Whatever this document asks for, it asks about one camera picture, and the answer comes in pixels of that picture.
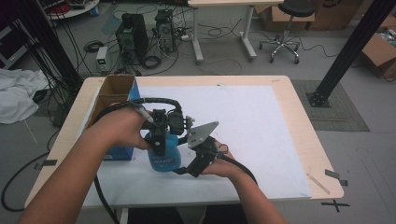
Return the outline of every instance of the black tape mark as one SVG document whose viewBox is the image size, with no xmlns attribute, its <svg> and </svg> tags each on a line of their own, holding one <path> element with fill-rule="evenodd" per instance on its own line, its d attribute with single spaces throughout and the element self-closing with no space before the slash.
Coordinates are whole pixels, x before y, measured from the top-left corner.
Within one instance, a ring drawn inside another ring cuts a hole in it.
<svg viewBox="0 0 396 224">
<path fill-rule="evenodd" d="M 347 187 L 347 180 L 339 180 L 339 181 L 340 181 L 341 186 Z"/>
<path fill-rule="evenodd" d="M 34 169 L 35 170 L 41 170 L 41 168 L 43 168 L 43 164 L 40 163 L 36 163 Z"/>
<path fill-rule="evenodd" d="M 347 187 L 347 180 L 340 179 L 340 175 L 338 173 L 325 169 L 324 174 L 332 178 L 336 178 L 338 181 L 340 181 L 341 186 Z"/>
<path fill-rule="evenodd" d="M 335 200 L 332 200 L 332 201 L 333 201 L 333 203 L 321 203 L 321 205 L 332 205 L 335 207 L 335 210 L 337 210 L 337 213 L 340 213 L 340 209 L 338 208 L 338 206 L 350 207 L 350 205 L 347 203 L 337 203 Z"/>
<path fill-rule="evenodd" d="M 42 166 L 54 166 L 56 165 L 57 160 L 45 160 L 43 161 Z"/>
<path fill-rule="evenodd" d="M 336 173 L 336 172 L 333 172 L 333 171 L 330 171 L 330 170 L 324 170 L 324 174 L 325 175 L 328 175 L 328 176 L 331 176 L 331 177 L 333 177 L 333 178 L 336 178 L 336 179 L 340 179 L 340 175 L 338 174 L 338 173 Z"/>
</svg>

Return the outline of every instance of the forearm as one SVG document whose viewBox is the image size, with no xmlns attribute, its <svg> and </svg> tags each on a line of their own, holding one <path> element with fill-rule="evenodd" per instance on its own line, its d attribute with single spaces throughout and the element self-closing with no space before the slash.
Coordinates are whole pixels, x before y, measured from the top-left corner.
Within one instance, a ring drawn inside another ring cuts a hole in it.
<svg viewBox="0 0 396 224">
<path fill-rule="evenodd" d="M 75 223 L 109 147 L 106 137 L 95 129 L 85 132 L 30 202 L 19 222 Z"/>
<path fill-rule="evenodd" d="M 231 177 L 230 180 L 239 195 L 249 224 L 287 223 L 250 176 L 241 174 Z"/>
</svg>

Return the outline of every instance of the metal bracket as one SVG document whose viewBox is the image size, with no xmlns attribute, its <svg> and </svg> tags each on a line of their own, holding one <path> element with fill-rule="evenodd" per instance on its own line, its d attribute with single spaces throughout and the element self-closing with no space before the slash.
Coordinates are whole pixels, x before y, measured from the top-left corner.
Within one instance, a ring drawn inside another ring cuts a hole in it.
<svg viewBox="0 0 396 224">
<path fill-rule="evenodd" d="M 331 108 L 332 104 L 328 99 L 323 100 L 323 96 L 320 96 L 316 91 L 315 92 L 307 92 L 306 97 L 308 97 L 308 102 L 312 107 L 321 107 L 321 108 Z"/>
<path fill-rule="evenodd" d="M 218 127 L 219 122 L 214 121 L 195 128 L 191 128 L 188 133 L 187 146 L 189 148 L 202 144 L 206 138 Z"/>
</svg>

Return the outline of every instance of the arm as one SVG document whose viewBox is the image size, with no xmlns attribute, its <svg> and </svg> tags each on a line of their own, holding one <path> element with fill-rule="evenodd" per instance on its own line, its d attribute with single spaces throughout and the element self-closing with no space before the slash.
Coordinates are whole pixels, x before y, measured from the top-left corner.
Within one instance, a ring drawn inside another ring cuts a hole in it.
<svg viewBox="0 0 396 224">
<path fill-rule="evenodd" d="M 231 152 L 226 155 L 233 159 Z M 238 193 L 248 223 L 287 223 L 251 177 L 235 165 L 227 161 L 215 160 L 202 174 L 219 175 L 230 179 Z"/>
<path fill-rule="evenodd" d="M 144 118 L 132 109 L 111 112 L 84 132 L 33 198 L 19 223 L 76 223 L 92 181 L 109 148 L 149 148 L 140 135 Z"/>
</svg>

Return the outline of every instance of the blue bottle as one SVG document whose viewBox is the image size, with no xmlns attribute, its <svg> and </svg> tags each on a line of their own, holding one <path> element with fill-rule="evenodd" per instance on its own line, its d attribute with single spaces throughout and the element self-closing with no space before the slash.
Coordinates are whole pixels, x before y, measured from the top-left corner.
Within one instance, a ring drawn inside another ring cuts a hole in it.
<svg viewBox="0 0 396 224">
<path fill-rule="evenodd" d="M 156 156 L 153 150 L 148 150 L 148 159 L 153 170 L 157 172 L 169 172 L 180 167 L 181 159 L 177 143 L 177 136 L 167 133 L 165 136 L 165 156 Z"/>
</svg>

